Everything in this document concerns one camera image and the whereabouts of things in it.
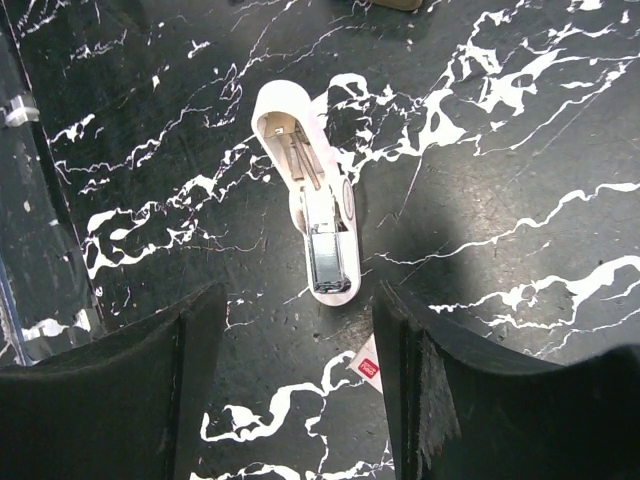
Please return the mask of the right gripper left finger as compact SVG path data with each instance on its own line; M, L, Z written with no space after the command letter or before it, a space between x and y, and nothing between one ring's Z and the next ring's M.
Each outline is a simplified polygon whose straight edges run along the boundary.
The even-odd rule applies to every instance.
M214 283L35 366L1 372L5 479L186 479L227 313Z

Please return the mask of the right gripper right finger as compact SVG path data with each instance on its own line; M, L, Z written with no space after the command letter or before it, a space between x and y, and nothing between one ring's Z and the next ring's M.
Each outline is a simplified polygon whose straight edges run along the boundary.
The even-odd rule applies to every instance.
M380 283L372 301L400 479L635 479L639 349L561 366Z

